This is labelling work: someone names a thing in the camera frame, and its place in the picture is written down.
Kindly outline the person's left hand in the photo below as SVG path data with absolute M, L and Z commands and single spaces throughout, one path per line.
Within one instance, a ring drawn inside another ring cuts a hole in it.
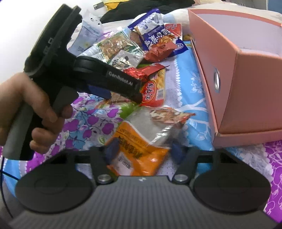
M 34 112 L 42 118 L 44 128 L 32 131 L 32 150 L 45 154 L 61 133 L 65 120 L 73 114 L 71 105 L 66 105 L 57 115 L 49 103 L 48 95 L 34 83 L 25 73 L 17 73 L 1 84 L 1 146 L 7 140 L 14 115 L 22 102 L 30 105 Z

